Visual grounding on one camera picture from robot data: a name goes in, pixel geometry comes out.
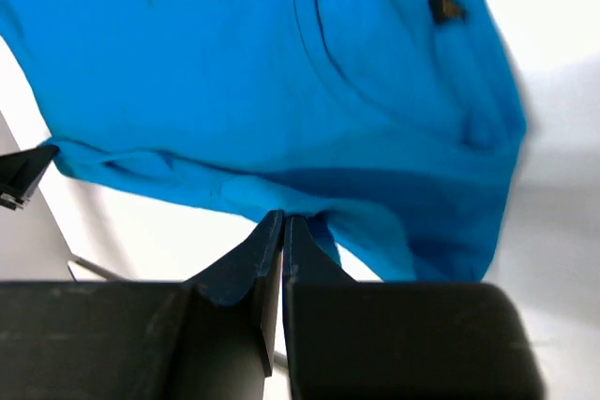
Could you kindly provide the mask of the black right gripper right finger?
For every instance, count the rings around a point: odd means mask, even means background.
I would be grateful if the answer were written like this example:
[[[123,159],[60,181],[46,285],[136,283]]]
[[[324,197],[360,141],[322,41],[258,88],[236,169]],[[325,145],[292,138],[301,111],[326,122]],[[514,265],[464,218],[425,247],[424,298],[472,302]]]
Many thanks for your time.
[[[285,225],[283,282],[286,286],[344,286],[355,280],[319,247],[306,219],[294,215],[287,218]]]

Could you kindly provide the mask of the blue t-shirt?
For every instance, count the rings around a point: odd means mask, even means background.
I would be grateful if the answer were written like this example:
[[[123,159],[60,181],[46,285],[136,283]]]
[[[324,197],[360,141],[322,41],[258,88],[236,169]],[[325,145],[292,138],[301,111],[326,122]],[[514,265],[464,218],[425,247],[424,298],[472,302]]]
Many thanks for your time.
[[[478,281],[526,129],[486,0],[1,0],[85,182],[312,218],[385,281]]]

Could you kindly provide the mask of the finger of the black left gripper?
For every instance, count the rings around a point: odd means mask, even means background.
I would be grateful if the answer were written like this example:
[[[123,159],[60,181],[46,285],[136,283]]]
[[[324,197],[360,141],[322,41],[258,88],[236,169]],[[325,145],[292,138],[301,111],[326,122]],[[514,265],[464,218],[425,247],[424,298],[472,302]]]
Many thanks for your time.
[[[12,211],[24,208],[57,154],[55,145],[42,145],[1,155],[1,205]]]

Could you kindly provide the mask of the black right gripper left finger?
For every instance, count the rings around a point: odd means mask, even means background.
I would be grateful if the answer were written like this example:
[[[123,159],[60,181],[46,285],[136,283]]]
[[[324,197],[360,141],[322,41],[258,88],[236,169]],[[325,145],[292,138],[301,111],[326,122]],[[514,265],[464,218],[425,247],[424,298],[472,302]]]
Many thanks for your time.
[[[242,319],[258,342],[264,374],[273,373],[284,213],[270,211],[233,250],[185,282],[216,307],[247,304]]]

